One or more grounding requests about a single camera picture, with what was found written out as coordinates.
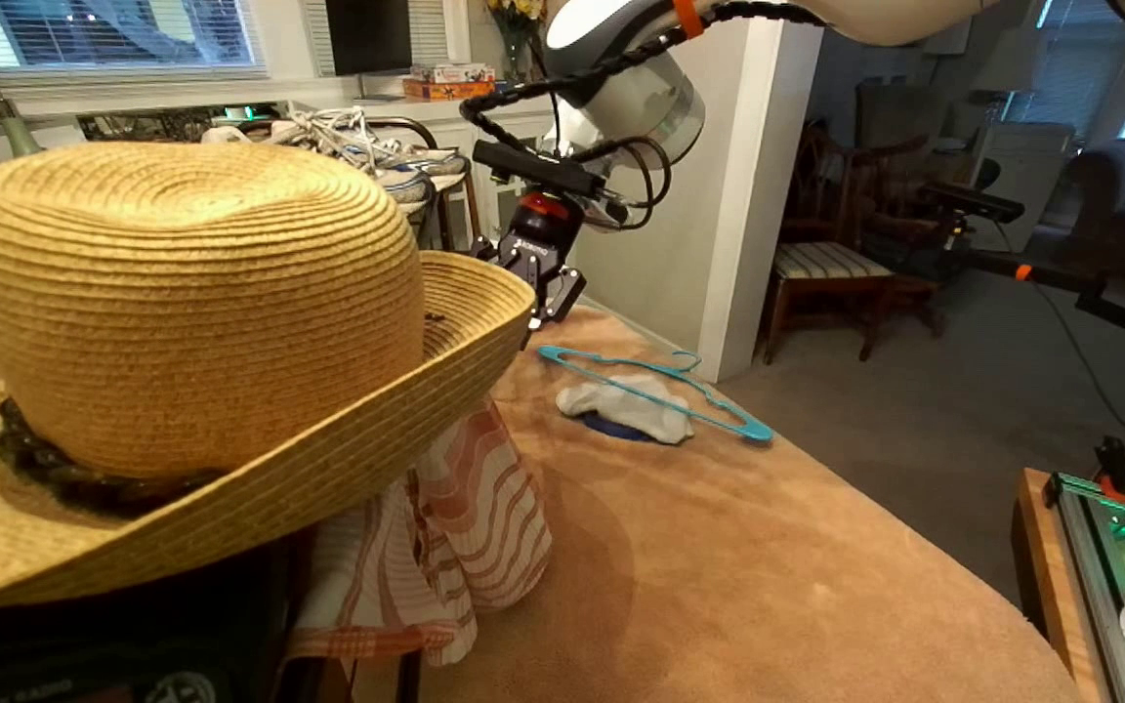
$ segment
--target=blue tool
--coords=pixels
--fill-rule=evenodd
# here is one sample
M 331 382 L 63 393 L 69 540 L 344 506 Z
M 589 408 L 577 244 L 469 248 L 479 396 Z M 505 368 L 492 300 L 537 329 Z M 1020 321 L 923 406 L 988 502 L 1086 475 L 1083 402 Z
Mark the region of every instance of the blue tool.
M 557 368 L 567 368 L 567 369 L 573 369 L 573 373 L 585 373 L 585 380 L 595 380 L 595 382 L 609 382 L 609 386 L 619 386 L 619 390 L 624 390 L 624 393 L 636 393 L 636 396 L 645 396 L 645 402 L 652 402 L 652 406 L 677 408 L 677 415 L 684 415 L 684 416 L 692 416 L 692 422 L 699 422 L 699 426 L 725 428 L 725 433 L 733 433 L 733 436 L 742 436 L 742 439 L 750 439 L 750 446 L 771 446 L 771 439 L 772 439 L 772 428 L 771 428 L 763 416 L 753 416 L 750 408 L 733 406 L 729 396 L 724 396 L 724 393 L 710 390 L 707 382 L 697 382 L 697 380 L 692 380 L 697 357 L 684 364 L 684 368 L 671 368 L 671 364 L 647 364 L 647 357 L 609 357 L 609 353 L 573 352 L 573 346 L 563 346 L 563 343 L 538 343 L 537 353 L 546 357 L 546 364 L 557 364 Z M 619 382 L 619 380 L 609 380 L 609 373 L 599 373 L 599 369 L 589 369 L 585 364 L 595 364 L 595 368 L 645 368 L 645 369 L 652 369 L 652 373 L 663 373 L 663 380 L 671 380 L 671 382 L 684 382 L 684 386 L 699 390 L 710 406 L 718 406 L 718 408 L 729 415 L 733 422 L 724 422 L 724 416 L 710 416 L 710 415 L 697 415 L 692 406 L 679 406 L 679 402 L 669 402 L 669 396 L 647 393 L 647 390 L 639 390 L 639 386 L 628 386 L 628 382 Z

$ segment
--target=table surface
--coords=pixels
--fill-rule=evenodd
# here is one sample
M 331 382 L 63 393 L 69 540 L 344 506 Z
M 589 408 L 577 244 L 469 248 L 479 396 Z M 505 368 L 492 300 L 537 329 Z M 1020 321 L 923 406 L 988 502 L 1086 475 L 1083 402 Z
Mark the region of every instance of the table surface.
M 607 313 L 546 338 L 645 353 Z M 569 382 L 524 352 L 495 386 L 554 554 L 422 698 L 1080 698 L 1014 606 L 794 439 L 603 436 L 551 406 Z

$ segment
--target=hat crown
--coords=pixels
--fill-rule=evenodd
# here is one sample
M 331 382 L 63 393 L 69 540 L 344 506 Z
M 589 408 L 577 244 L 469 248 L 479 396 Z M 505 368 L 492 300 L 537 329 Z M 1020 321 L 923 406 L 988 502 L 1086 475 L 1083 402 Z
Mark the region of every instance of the hat crown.
M 414 236 L 354 167 L 263 143 L 0 162 L 0 373 L 87 467 L 234 467 L 418 357 Z

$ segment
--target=cable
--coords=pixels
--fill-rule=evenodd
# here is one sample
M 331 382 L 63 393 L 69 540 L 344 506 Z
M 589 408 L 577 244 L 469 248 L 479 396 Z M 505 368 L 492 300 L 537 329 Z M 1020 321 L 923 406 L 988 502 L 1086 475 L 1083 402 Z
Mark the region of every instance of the cable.
M 652 167 L 647 167 L 639 143 L 659 158 L 659 170 L 663 170 L 663 184 L 659 184 L 659 186 L 652 186 Z M 603 231 L 639 231 L 639 227 L 647 227 L 652 208 L 663 201 L 669 189 L 671 189 L 671 156 L 669 156 L 656 139 L 647 139 L 647 135 L 628 135 L 628 139 L 607 139 L 607 143 L 599 143 L 599 148 L 573 152 L 569 158 L 573 158 L 573 162 L 585 162 L 585 158 L 603 158 L 603 156 L 609 156 L 609 152 L 628 152 L 628 158 L 636 158 L 645 197 L 621 201 L 621 208 L 639 212 L 639 218 L 636 218 L 636 222 L 595 222 L 595 218 L 589 218 L 589 222 L 603 227 Z
M 546 72 L 546 54 L 538 48 L 538 33 L 533 37 L 533 63 L 538 72 Z M 563 152 L 563 113 L 557 113 L 557 92 L 551 92 L 551 130 L 554 130 L 554 156 Z
M 1014 244 L 1009 242 L 1009 231 L 1005 231 L 1001 222 L 995 222 L 995 236 L 1001 236 L 1001 244 L 1005 244 L 1009 253 L 1014 253 Z M 1112 393 L 1106 390 L 1106 382 L 1103 382 L 1093 357 L 1086 353 L 1083 338 L 1074 334 L 1070 321 L 1065 321 L 1061 308 L 1048 298 L 1042 284 L 1037 284 L 1037 294 L 1040 294 L 1040 300 L 1054 313 L 1054 321 L 1060 321 L 1065 343 L 1074 346 L 1080 368 L 1086 369 L 1091 386 L 1096 390 L 1103 406 L 1106 406 L 1108 416 L 1125 428 L 1125 415 L 1121 415 L 1121 406 L 1112 402 Z
M 820 23 L 818 16 L 810 16 L 805 8 L 785 8 L 785 3 L 718 3 L 710 8 L 710 16 L 705 16 L 705 23 L 724 23 L 724 19 L 785 19 L 785 23 Z M 624 54 L 609 54 L 603 58 L 595 70 L 585 72 L 563 72 L 563 77 L 543 77 L 543 81 L 524 81 L 524 84 L 508 84 L 508 88 L 492 88 L 492 92 L 475 92 L 475 98 L 464 98 L 456 104 L 456 113 L 464 122 L 471 122 L 475 130 L 484 130 L 492 139 L 508 143 L 508 148 L 520 148 L 524 143 L 505 130 L 495 123 L 492 118 L 484 118 L 488 109 L 501 109 L 501 104 L 517 104 L 517 102 L 526 102 L 526 98 L 538 98 L 538 92 L 567 92 L 573 84 L 585 84 L 585 81 L 607 81 L 609 72 L 621 72 L 628 64 L 639 64 L 663 50 L 671 50 L 677 41 L 689 41 L 692 33 L 684 33 L 679 27 L 669 27 L 659 33 L 652 33 L 647 41 L 624 50 Z

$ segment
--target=straw hat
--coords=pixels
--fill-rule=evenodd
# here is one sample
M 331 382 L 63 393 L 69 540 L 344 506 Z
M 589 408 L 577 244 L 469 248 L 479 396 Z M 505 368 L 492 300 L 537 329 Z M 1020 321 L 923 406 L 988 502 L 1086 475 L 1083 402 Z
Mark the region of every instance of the straw hat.
M 526 308 L 520 277 L 414 248 L 375 180 L 298 148 L 0 162 L 0 606 L 181 575 L 375 495 L 488 393 Z M 159 506 L 100 514 L 100 490 Z

